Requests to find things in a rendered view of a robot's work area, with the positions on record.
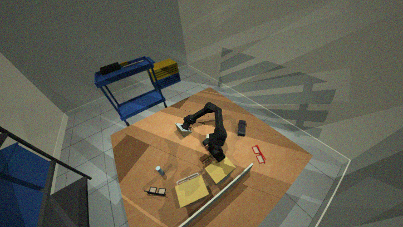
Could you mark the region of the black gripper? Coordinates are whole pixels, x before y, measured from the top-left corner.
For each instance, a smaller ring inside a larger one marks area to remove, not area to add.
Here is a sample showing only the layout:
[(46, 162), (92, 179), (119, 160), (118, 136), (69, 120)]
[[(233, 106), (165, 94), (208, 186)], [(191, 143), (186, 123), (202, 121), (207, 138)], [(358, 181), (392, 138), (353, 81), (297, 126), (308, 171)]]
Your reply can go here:
[[(211, 151), (211, 147), (209, 146), (209, 138), (207, 138), (206, 140), (203, 141), (203, 145), (206, 147), (206, 145), (208, 145), (208, 151), (212, 154)], [(213, 154), (212, 154), (213, 155)], [(223, 153), (223, 155), (219, 158), (215, 158), (218, 162), (221, 162), (223, 159), (225, 158), (225, 155)]]

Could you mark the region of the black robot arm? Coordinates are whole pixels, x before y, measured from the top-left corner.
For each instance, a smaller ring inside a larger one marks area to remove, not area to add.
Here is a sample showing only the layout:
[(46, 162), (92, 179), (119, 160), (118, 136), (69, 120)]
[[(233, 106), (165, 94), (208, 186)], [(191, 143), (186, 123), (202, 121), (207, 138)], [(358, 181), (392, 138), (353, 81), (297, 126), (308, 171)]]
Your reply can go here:
[(184, 117), (184, 123), (181, 127), (188, 130), (190, 124), (196, 123), (196, 120), (207, 113), (215, 114), (215, 129), (214, 133), (209, 134), (209, 146), (213, 154), (213, 158), (219, 158), (223, 155), (222, 146), (225, 144), (227, 138), (226, 129), (223, 126), (222, 109), (215, 104), (208, 102), (204, 108), (193, 115)]

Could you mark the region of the black-framed glasses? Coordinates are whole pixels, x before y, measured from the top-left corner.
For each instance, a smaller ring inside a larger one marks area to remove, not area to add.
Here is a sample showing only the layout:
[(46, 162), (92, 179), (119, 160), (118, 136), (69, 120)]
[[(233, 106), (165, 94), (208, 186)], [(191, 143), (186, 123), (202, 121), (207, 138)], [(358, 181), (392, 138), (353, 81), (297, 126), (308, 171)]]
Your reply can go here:
[(156, 193), (156, 190), (157, 190), (157, 187), (150, 187), (150, 190), (149, 190), (149, 191), (146, 191), (146, 190), (144, 190), (144, 191), (146, 191), (148, 194), (161, 195), (161, 196), (165, 196), (165, 195), (166, 195), (166, 194), (165, 194), (166, 189), (159, 188), (158, 193)]

